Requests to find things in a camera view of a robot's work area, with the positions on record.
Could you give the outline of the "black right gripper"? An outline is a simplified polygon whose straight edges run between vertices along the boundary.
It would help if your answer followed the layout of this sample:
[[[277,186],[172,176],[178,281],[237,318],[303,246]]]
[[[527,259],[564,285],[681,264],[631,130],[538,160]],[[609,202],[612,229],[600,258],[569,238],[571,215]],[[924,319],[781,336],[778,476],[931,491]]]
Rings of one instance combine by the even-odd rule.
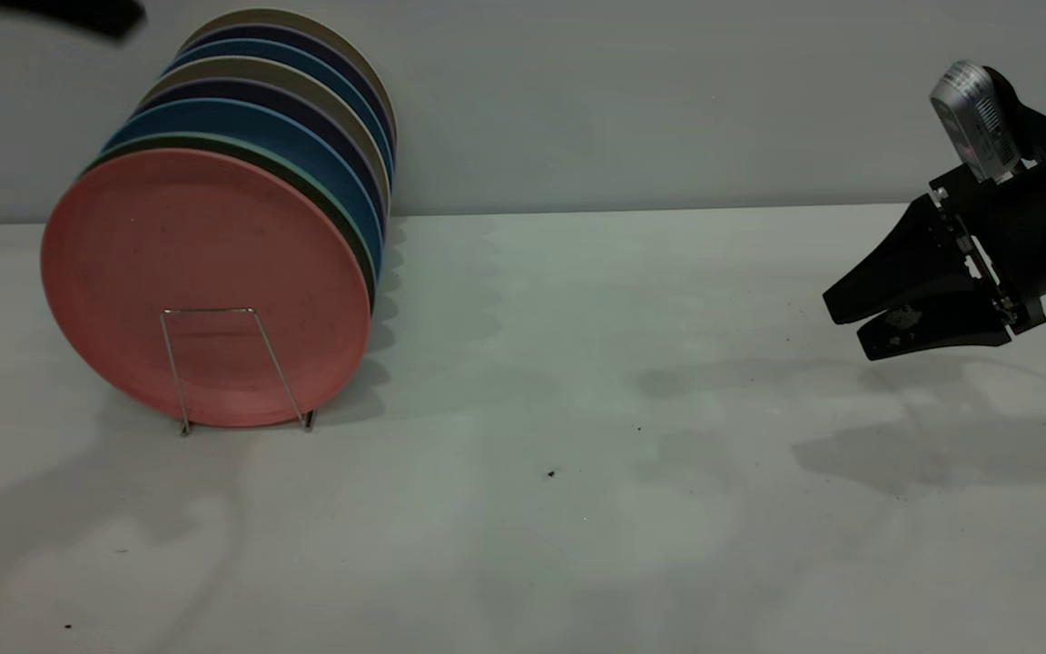
[[[1046,160],[1003,183],[979,183],[967,166],[954,167],[930,189],[939,208],[930,195],[914,199],[823,294],[834,323],[880,313],[856,332],[868,360],[1000,347],[1046,322]],[[964,258],[990,301],[959,293],[974,289]]]

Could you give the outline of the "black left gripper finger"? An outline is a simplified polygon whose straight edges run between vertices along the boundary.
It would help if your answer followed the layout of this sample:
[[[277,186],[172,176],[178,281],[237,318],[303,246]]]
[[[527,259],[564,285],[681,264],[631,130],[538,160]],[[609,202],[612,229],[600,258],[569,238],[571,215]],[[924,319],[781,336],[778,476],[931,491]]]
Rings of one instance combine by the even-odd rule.
[[[146,21],[141,1],[0,1],[0,14],[42,18],[111,42],[122,42]]]

